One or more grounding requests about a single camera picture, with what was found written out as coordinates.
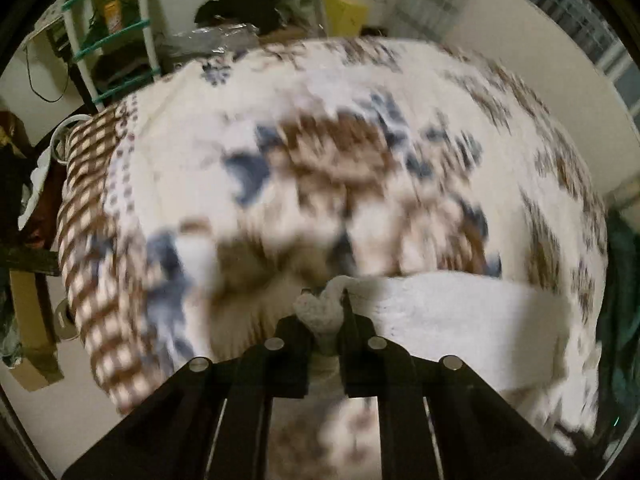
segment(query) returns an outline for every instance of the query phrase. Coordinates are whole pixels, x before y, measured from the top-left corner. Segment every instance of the plastic bag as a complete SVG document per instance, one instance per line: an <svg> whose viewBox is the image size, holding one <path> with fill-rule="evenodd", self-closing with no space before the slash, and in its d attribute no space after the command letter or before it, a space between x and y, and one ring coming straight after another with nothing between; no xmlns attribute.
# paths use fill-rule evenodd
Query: plastic bag
<svg viewBox="0 0 640 480"><path fill-rule="evenodd" d="M203 27L180 32L164 39L160 46L167 72L173 72L191 59L222 55L258 46L257 28L247 23Z"/></svg>

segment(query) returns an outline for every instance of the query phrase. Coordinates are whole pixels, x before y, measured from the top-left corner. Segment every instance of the white floor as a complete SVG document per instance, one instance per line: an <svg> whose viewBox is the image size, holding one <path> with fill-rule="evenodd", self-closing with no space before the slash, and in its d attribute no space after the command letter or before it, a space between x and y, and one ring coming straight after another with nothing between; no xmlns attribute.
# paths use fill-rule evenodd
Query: white floor
<svg viewBox="0 0 640 480"><path fill-rule="evenodd" d="M62 299L62 280L49 278L51 303ZM98 388L89 356L78 339L58 345L65 378L36 392L27 392L0 364L0 384L15 412L53 474L62 473L113 426L120 416Z"/></svg>

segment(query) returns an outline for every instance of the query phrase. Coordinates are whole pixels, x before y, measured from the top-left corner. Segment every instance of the cord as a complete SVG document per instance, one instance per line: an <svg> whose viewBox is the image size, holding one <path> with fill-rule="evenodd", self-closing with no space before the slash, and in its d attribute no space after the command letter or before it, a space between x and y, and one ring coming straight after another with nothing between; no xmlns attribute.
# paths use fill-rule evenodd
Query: cord
<svg viewBox="0 0 640 480"><path fill-rule="evenodd" d="M58 101L60 101L60 99L62 99L64 97L64 95L66 94L66 89L69 86L69 79L71 79L70 74L69 74L69 65L66 66L66 83L65 83L65 89L62 91L62 94L60 94L60 97L55 99L55 100L51 100L51 99L47 99L46 97L43 97L42 95L40 95L36 89L33 87L33 83L31 82L31 69L29 67L29 43L27 42L24 45L24 51L25 54L27 56L27 76L29 77L29 86L31 87L31 91L36 94L40 99L42 99L43 101L47 102L47 103L57 103Z"/></svg>

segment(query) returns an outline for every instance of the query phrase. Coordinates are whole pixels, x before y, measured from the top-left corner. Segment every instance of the silver rivet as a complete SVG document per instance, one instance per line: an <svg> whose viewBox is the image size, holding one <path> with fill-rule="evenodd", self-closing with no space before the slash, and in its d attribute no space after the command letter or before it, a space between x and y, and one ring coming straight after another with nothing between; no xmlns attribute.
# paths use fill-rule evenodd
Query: silver rivet
<svg viewBox="0 0 640 480"><path fill-rule="evenodd" d="M456 371L462 368L462 359L457 355L447 355L442 360L442 364L444 364L449 370Z"/></svg>
<svg viewBox="0 0 640 480"><path fill-rule="evenodd" d="M209 360L206 357L194 357L189 361L189 370L192 372L203 372L209 368Z"/></svg>
<svg viewBox="0 0 640 480"><path fill-rule="evenodd" d="M386 348L386 339L380 336L373 336L367 341L372 350L383 350Z"/></svg>
<svg viewBox="0 0 640 480"><path fill-rule="evenodd" d="M276 350L284 348L284 341L279 337L272 337L271 339L267 339L264 345L267 347L267 350L275 352Z"/></svg>

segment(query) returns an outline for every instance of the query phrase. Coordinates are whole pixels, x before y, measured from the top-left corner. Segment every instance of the bed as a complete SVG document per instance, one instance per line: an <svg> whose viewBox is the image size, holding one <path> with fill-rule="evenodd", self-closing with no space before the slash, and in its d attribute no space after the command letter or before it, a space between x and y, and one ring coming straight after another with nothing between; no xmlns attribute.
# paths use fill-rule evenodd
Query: bed
<svg viewBox="0 0 640 480"><path fill-rule="evenodd" d="M190 358L264 340L301 288L342 274L546 289L597 365L604 206L562 125L496 62L380 38L229 52L107 108L67 153L60 266L122 413Z"/></svg>

